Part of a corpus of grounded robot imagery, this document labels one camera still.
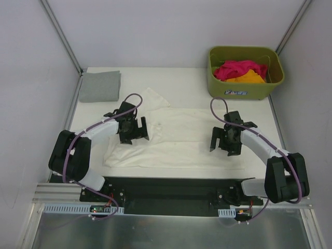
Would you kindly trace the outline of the cream white t shirt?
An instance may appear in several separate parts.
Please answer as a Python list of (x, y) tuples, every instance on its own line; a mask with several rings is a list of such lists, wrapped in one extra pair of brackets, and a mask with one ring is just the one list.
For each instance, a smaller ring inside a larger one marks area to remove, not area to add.
[(149, 139), (122, 144), (109, 140), (104, 166), (109, 168), (243, 169), (243, 155), (210, 151), (213, 127), (221, 127), (208, 109), (171, 108), (151, 88), (142, 92), (139, 116), (147, 122)]

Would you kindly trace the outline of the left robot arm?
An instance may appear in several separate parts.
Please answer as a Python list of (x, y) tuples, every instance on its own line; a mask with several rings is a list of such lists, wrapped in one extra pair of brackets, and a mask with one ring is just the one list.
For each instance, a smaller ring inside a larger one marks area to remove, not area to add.
[(105, 177), (90, 168), (91, 149), (113, 135), (118, 135), (120, 143), (132, 144), (132, 140), (149, 140), (146, 117), (137, 120), (137, 106), (123, 101), (118, 109), (105, 114), (100, 121), (80, 132), (63, 130), (59, 133), (49, 159), (51, 171), (62, 176), (65, 182), (75, 181), (92, 189), (92, 196), (99, 202), (109, 197)]

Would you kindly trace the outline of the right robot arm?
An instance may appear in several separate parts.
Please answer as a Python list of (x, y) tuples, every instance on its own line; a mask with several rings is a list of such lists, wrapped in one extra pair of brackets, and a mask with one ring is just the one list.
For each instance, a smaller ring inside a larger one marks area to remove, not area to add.
[(242, 146), (249, 148), (265, 165), (265, 179), (243, 180), (233, 198), (244, 205), (252, 196), (263, 194), (273, 203), (298, 203), (310, 193), (305, 159), (272, 143), (253, 122), (244, 122), (238, 111), (224, 114), (223, 128), (212, 130), (210, 151), (217, 147), (227, 156), (239, 156)]

